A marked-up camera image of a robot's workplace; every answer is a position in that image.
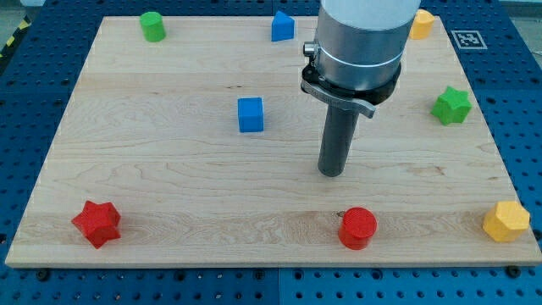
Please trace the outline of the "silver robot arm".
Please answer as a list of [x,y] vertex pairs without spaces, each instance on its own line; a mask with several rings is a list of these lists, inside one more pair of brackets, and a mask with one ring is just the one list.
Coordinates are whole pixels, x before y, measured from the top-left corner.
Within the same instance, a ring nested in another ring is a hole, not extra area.
[[330,107],[371,118],[395,89],[420,0],[323,0],[302,90]]

